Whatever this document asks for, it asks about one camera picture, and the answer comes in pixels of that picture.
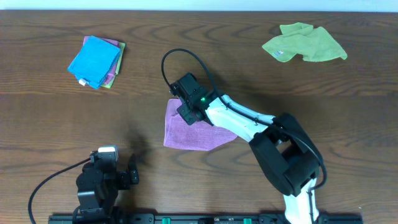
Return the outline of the purple microfiber cloth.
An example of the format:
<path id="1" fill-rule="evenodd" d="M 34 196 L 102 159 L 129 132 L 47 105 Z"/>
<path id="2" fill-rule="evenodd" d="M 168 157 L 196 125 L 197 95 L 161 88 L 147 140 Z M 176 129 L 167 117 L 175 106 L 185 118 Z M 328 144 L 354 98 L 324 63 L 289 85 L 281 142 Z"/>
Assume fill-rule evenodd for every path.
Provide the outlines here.
<path id="1" fill-rule="evenodd" d="M 188 125 L 178 114 L 182 103 L 171 98 L 165 111 L 164 146 L 174 149 L 210 151 L 237 138 L 237 135 L 225 128 L 211 126 L 199 121 Z"/>

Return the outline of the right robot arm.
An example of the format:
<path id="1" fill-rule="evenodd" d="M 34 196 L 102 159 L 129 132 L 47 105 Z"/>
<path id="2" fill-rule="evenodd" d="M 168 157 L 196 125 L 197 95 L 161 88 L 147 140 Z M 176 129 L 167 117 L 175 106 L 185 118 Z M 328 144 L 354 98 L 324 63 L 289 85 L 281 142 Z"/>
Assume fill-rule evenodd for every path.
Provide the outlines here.
<path id="1" fill-rule="evenodd" d="M 203 87 L 171 91 L 180 102 L 174 109 L 181 127 L 165 122 L 165 138 L 176 137 L 177 148 L 192 150 L 214 143 L 224 132 L 245 140 L 268 181 L 284 196 L 285 219 L 314 223 L 319 212 L 314 190 L 319 174 L 326 174 L 323 158 L 298 121 L 284 113 L 272 116 L 237 104 L 217 89 Z"/>

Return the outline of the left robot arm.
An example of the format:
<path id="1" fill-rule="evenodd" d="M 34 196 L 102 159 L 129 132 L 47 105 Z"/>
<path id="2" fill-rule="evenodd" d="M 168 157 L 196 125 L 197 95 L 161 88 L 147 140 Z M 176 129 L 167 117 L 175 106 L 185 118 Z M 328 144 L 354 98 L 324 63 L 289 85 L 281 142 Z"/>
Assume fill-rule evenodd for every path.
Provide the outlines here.
<path id="1" fill-rule="evenodd" d="M 86 163 L 76 179 L 80 206 L 73 212 L 73 223 L 119 223 L 123 218 L 114 206 L 120 190 L 130 189 L 131 178 L 126 170 L 114 164 Z"/>

